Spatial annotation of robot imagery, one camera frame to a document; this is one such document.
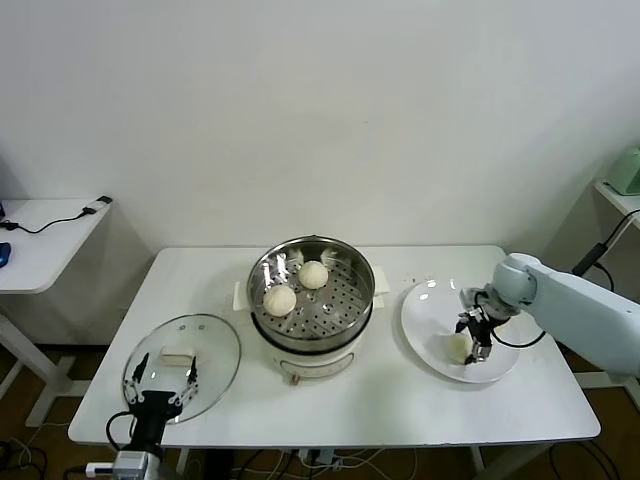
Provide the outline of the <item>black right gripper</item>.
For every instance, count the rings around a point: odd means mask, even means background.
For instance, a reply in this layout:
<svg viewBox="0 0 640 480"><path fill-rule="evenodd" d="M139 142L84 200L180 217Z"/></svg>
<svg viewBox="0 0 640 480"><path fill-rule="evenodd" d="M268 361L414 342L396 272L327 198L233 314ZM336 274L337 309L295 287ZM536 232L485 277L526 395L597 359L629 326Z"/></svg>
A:
<svg viewBox="0 0 640 480"><path fill-rule="evenodd" d="M467 330L475 342L464 360L465 365L484 362L489 357L492 332L503 324L503 320L490 316L482 306L474 306L469 311L458 314L454 332L459 334Z"/></svg>

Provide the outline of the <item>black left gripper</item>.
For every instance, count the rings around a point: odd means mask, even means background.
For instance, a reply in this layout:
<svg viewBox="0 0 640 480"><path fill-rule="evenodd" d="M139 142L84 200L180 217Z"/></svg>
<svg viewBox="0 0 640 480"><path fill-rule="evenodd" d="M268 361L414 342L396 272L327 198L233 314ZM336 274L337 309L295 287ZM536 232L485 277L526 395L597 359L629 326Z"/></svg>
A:
<svg viewBox="0 0 640 480"><path fill-rule="evenodd" d="M136 420L131 436L131 449L134 451L160 451L166 424L176 417L176 406L188 405L199 391L196 357L193 357L186 375L186 386L181 391L175 395L170 391L142 392L141 381L148 359L149 353L146 353L132 375L123 380L124 398L131 405L131 413Z"/></svg>

